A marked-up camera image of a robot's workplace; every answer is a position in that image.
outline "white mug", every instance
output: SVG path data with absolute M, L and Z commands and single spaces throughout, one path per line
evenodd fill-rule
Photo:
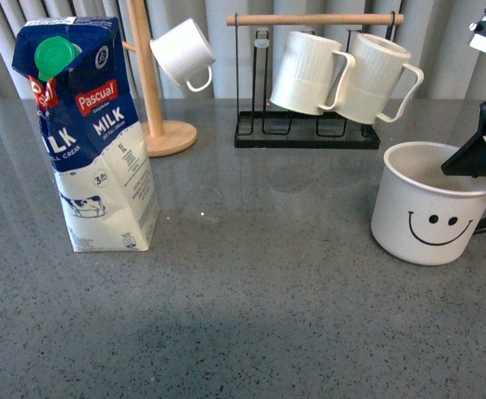
M 211 64 L 215 55 L 196 22 L 190 18 L 174 27 L 163 36 L 150 40 L 150 49 L 161 69 L 178 87 L 184 84 L 191 91 L 202 91 L 212 81 Z M 208 81 L 194 87 L 190 78 L 201 69 L 208 68 Z
M 371 230 L 394 256 L 413 264 L 456 260 L 473 233 L 486 232 L 486 177 L 444 175 L 457 147 L 407 142 L 385 152 Z
M 344 88 L 356 61 L 341 44 L 303 32 L 290 32 L 270 101 L 308 115 L 322 115 L 341 104 Z M 338 56 L 346 59 L 332 104 L 326 104 Z
M 390 40 L 360 33 L 351 45 L 350 54 L 356 59 L 356 67 L 348 82 L 344 101 L 335 112 L 365 125 L 373 125 L 376 118 L 389 123 L 401 118 L 409 99 L 424 80 L 424 73 L 408 63 L 410 53 Z M 415 84 L 401 102 L 396 115 L 388 116 L 382 111 L 404 71 L 412 71 L 416 75 Z M 333 87 L 331 94 L 338 89 Z

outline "wooden rod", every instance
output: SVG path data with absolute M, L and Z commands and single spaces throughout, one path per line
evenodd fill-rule
M 394 25 L 401 25 L 403 14 L 396 14 Z M 249 25 L 392 25 L 392 14 L 276 14 L 276 15 L 230 15 L 226 18 L 229 27 Z
M 146 117 L 150 135 L 164 135 L 158 86 L 154 74 L 154 63 L 150 52 L 150 30 L 146 17 L 145 0 L 127 0 L 130 24 L 134 37 L 135 54 L 140 69 L 141 87 L 145 96 Z
M 135 47 L 132 44 L 129 44 L 128 42 L 123 41 L 123 48 L 125 50 L 128 50 L 129 52 L 135 52 Z

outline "gray countertop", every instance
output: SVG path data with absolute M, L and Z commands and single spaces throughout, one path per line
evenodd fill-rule
M 72 252 L 32 101 L 0 101 L 0 398 L 486 397 L 486 234 L 420 267 L 371 236 L 382 155 L 462 145 L 479 104 L 412 101 L 379 150 L 236 149 L 234 101 L 152 159 L 150 250 Z

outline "ribbed white mug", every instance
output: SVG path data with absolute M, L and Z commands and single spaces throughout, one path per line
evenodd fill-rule
M 360 33 L 352 43 L 350 54 L 356 59 L 344 101 L 334 110 L 351 121 L 373 125 L 379 118 L 394 122 L 403 116 L 405 107 L 424 80 L 424 73 L 410 65 L 410 53 L 402 46 L 382 37 Z M 404 71 L 416 75 L 415 84 L 400 104 L 395 116 L 388 116 L 383 109 Z M 333 87 L 331 96 L 340 87 Z
M 215 55 L 192 18 L 183 21 L 163 36 L 150 40 L 150 49 L 161 69 L 178 87 L 187 85 L 191 91 L 202 91 L 211 83 L 211 64 L 215 62 Z M 191 85 L 191 77 L 206 67 L 209 73 L 208 81 L 201 87 Z
M 270 101 L 277 106 L 308 115 L 322 115 L 341 104 L 344 88 L 356 61 L 339 52 L 341 44 L 331 39 L 303 32 L 290 32 L 282 63 L 272 86 Z M 346 64 L 337 78 L 338 90 L 331 105 L 326 99 L 333 83 L 338 57 Z

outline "milk carton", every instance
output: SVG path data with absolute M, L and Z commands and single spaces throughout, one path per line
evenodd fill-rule
M 159 202 L 117 19 L 28 22 L 12 67 L 32 85 L 73 249 L 147 250 Z

